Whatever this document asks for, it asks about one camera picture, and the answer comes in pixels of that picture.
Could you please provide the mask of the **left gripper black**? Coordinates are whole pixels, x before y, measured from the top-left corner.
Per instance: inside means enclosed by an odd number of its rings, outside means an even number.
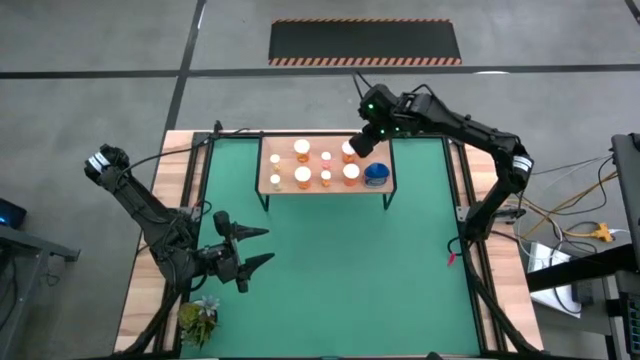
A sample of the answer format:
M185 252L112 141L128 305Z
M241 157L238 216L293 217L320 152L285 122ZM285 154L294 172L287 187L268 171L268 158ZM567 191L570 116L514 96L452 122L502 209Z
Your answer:
M269 230L232 223L226 211L216 212L213 215L213 222L216 231L223 237L223 242L216 250L216 275L222 283L234 280L238 291L247 293L249 288L248 279L259 267L271 260L275 254L266 253L250 257L243 263L238 252L237 241L267 234Z

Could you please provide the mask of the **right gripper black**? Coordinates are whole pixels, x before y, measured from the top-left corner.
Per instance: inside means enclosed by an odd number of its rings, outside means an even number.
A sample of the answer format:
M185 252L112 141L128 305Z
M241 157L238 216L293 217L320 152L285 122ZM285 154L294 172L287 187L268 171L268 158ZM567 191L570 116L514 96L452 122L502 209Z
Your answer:
M399 111L400 99L390 91L367 91L360 101L358 113L366 122L349 144L360 158L372 153L374 147L398 134L413 131L413 119Z

